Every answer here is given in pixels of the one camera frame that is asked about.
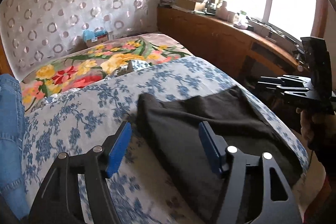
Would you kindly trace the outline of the person's right hand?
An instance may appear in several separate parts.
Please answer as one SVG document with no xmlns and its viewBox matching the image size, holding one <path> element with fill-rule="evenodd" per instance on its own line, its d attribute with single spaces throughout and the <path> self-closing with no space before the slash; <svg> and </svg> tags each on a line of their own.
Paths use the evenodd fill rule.
<svg viewBox="0 0 336 224">
<path fill-rule="evenodd" d="M 306 141 L 312 141 L 314 138 L 314 126 L 321 123 L 322 116 L 311 114 L 301 108 L 296 108 L 296 113 L 300 114 L 301 135 Z"/>
</svg>

